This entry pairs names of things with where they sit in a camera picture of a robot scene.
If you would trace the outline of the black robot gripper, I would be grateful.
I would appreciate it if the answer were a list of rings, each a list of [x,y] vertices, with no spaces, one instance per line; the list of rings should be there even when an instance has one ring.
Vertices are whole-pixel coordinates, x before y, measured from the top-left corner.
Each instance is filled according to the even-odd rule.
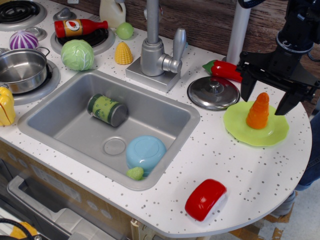
[[[273,52],[241,52],[236,68],[242,77],[241,98],[245,102],[249,100],[257,81],[285,91],[275,111],[276,116],[286,115],[303,98],[312,99],[320,88],[320,79],[307,71],[300,60],[313,46],[311,43],[298,47],[285,41],[278,43]]]

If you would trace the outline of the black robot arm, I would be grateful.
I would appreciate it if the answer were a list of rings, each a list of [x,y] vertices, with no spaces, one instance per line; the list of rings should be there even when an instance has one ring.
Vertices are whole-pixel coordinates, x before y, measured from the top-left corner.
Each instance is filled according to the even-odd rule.
[[[320,42],[320,2],[290,0],[285,24],[276,35],[276,49],[269,53],[243,51],[236,67],[242,77],[240,96],[248,101],[258,81],[285,92],[275,114],[283,116],[298,103],[312,100],[320,80],[300,60]]]

